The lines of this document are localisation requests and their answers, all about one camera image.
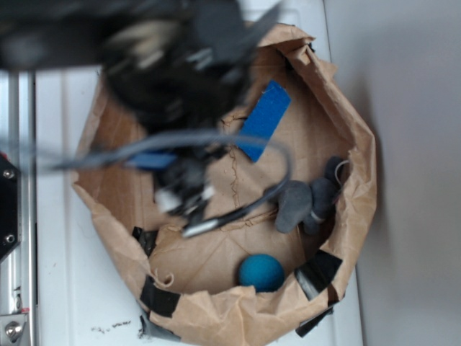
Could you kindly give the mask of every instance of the brown paper bag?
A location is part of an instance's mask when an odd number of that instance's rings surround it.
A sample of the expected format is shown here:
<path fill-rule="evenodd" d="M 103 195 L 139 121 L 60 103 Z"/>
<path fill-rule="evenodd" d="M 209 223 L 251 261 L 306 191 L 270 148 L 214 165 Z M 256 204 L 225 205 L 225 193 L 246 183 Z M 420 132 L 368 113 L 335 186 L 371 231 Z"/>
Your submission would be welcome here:
<path fill-rule="evenodd" d="M 226 115 L 220 127 L 226 133 L 238 130 L 274 79 L 292 100 L 273 138 L 292 149 L 293 179 L 309 182 L 321 176 L 331 155 L 350 160 L 334 220 L 318 236 L 297 229 L 278 233 L 277 211 L 265 205 L 217 231 L 183 239 L 182 221 L 157 210 L 149 174 L 115 166 L 76 175 L 73 187 L 90 208 L 120 276 L 151 322 L 184 342 L 265 345 L 344 297 L 376 207 L 375 139 L 335 84 L 336 67 L 319 60 L 308 47 L 312 39 L 296 27 L 276 26 L 260 44 L 247 105 Z M 101 84 L 79 150 L 115 148 L 142 136 L 142 129 Z M 267 149 L 252 164 L 233 148 L 209 169 L 216 193 L 207 216 L 256 199 L 283 175 L 280 162 L 277 153 Z M 134 226 L 159 229 L 149 258 L 132 237 Z M 319 247 L 323 255 L 342 262 L 328 289 L 312 296 L 298 274 Z M 270 254 L 282 263 L 286 280 L 277 292 L 256 294 L 253 287 L 236 286 L 239 264 L 255 253 Z"/>

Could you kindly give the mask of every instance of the teal ball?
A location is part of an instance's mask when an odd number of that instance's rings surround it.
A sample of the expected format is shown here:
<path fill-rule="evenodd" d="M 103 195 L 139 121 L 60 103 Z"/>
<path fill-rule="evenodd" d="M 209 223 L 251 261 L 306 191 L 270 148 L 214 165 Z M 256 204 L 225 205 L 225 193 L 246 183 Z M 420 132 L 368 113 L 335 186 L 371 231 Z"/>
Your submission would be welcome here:
<path fill-rule="evenodd" d="M 282 265 L 268 254 L 247 257 L 238 270 L 242 286 L 254 286 L 256 292 L 274 292 L 282 287 L 285 274 Z"/>

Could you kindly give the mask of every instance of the screw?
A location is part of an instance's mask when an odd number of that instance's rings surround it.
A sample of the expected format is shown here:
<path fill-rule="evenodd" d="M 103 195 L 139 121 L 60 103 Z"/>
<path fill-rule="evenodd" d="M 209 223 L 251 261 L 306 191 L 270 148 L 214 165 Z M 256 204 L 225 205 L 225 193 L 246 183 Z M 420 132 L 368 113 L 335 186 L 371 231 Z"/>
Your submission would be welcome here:
<path fill-rule="evenodd" d="M 14 171 L 12 169 L 5 169 L 3 171 L 3 176 L 7 179 L 13 179 L 14 178 Z"/>
<path fill-rule="evenodd" d="M 7 243 L 11 244 L 13 241 L 16 240 L 16 238 L 14 238 L 14 235 L 10 234 L 10 235 L 5 237 L 5 240 L 6 240 Z"/>
<path fill-rule="evenodd" d="M 5 334 L 10 342 L 15 343 L 22 335 L 22 326 L 13 321 L 5 327 Z"/>

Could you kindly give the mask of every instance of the blue rectangular block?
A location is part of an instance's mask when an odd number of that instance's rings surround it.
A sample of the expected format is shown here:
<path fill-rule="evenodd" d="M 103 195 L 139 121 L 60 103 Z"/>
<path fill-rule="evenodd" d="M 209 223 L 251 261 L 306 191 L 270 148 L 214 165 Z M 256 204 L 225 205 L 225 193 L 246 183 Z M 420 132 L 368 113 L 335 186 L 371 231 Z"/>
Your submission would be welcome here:
<path fill-rule="evenodd" d="M 291 99 L 287 92 L 277 82 L 270 81 L 239 134 L 269 140 L 290 102 Z M 241 144 L 239 147 L 253 162 L 258 161 L 264 151 L 264 148 L 245 144 Z"/>

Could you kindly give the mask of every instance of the dirt speck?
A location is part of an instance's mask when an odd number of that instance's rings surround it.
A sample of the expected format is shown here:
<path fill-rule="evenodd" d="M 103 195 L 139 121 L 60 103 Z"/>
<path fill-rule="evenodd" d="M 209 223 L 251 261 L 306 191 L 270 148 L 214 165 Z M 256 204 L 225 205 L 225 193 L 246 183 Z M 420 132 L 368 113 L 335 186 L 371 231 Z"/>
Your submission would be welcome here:
<path fill-rule="evenodd" d="M 112 328 L 117 328 L 117 327 L 121 327 L 121 326 L 127 326 L 130 323 L 131 323 L 131 321 L 119 322 L 119 323 L 113 324 Z"/>
<path fill-rule="evenodd" d="M 152 335 L 143 334 L 143 329 L 142 328 L 138 330 L 138 339 L 144 340 L 144 342 L 146 342 L 146 343 L 147 342 L 150 343 L 153 338 L 154 337 Z"/>
<path fill-rule="evenodd" d="M 110 332 L 110 329 L 106 329 L 105 331 L 101 327 L 93 327 L 91 328 L 92 332 L 98 332 L 101 334 L 106 334 L 106 332 Z"/>

